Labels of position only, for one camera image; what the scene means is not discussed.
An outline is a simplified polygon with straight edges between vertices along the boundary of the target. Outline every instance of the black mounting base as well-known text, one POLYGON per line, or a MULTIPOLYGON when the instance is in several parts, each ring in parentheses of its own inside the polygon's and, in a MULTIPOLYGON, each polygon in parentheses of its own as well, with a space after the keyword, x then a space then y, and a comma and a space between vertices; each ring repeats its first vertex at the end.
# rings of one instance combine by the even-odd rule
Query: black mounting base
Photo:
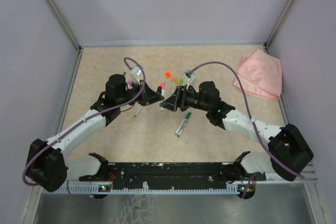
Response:
MULTIPOLYGON (((82 176, 82 182, 108 181, 113 174, 113 189, 142 189, 147 182, 149 189, 226 189, 233 183, 250 177, 240 165, 243 153, 233 163, 107 163, 98 154, 92 153, 102 162, 100 170, 93 176, 82 176)), ((265 174, 257 174, 257 180, 266 180, 265 174)))

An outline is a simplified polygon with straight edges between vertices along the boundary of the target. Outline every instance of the white cable clip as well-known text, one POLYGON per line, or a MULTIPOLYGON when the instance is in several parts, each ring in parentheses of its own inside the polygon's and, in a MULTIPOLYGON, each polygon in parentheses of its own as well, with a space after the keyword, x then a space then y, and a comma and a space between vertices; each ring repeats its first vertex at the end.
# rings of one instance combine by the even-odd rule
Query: white cable clip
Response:
POLYGON ((189 86, 192 86, 197 81, 198 76, 195 73, 191 72, 190 70, 185 71, 183 75, 187 79, 188 82, 187 90, 188 90, 189 86))
POLYGON ((253 127, 253 123, 256 121, 256 118, 254 117, 254 116, 252 116, 251 117, 251 119, 250 119, 250 127, 252 128, 252 129, 254 129, 254 127, 253 127))

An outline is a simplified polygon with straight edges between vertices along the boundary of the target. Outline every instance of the green marker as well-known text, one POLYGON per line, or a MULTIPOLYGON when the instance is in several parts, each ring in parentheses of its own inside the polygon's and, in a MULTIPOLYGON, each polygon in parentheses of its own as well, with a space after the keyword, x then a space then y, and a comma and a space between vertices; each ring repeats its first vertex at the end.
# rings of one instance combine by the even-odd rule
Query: green marker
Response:
POLYGON ((181 136, 182 131, 184 130, 185 126, 187 125, 187 122, 188 122, 190 116, 191 116, 191 112, 189 112, 188 115, 187 115, 187 117, 185 118, 184 123, 183 123, 183 125, 182 125, 182 127, 181 127, 179 133, 177 134, 178 137, 181 136))

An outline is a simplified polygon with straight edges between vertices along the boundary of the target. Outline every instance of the green marker cap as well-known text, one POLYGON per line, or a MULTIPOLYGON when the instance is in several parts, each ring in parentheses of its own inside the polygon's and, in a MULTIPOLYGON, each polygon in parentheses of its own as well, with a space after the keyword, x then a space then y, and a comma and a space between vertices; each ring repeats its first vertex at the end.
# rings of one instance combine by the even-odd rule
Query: green marker cap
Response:
POLYGON ((191 112, 188 113, 187 117, 185 118, 186 120, 188 120, 191 116, 191 112))

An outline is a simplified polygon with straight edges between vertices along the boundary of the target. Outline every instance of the pink marker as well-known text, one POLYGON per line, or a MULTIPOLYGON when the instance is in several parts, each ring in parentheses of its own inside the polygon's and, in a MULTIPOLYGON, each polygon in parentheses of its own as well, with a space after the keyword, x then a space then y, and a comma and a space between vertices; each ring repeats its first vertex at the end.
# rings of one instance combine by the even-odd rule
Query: pink marker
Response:
POLYGON ((162 86, 161 86, 162 87, 161 95, 164 97, 164 89, 166 87, 166 83, 162 82, 161 84, 162 84, 162 86))

